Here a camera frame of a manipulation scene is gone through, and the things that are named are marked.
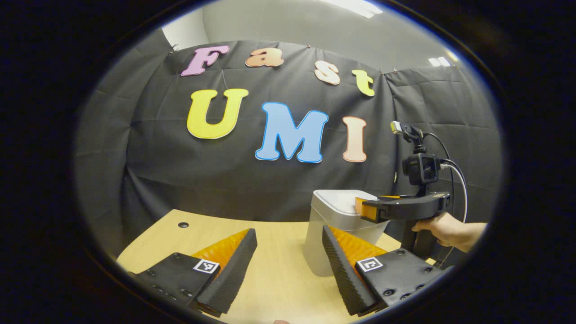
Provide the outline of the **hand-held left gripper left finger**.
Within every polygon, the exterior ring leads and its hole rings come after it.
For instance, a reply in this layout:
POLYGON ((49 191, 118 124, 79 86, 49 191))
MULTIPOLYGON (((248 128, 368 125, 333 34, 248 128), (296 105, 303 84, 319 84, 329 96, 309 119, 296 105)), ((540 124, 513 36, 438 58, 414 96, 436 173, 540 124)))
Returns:
POLYGON ((248 228, 191 255, 173 252, 134 278, 172 303, 220 317, 228 313, 243 284, 257 248, 256 235, 248 228))

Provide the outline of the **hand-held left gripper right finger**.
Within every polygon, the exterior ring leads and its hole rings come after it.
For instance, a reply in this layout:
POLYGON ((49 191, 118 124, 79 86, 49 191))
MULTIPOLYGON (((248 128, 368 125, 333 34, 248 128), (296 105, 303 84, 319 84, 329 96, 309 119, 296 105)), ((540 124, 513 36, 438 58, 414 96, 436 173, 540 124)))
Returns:
POLYGON ((419 293, 443 275, 411 252, 390 252, 334 226, 322 228, 322 244, 350 315, 378 312, 419 293))

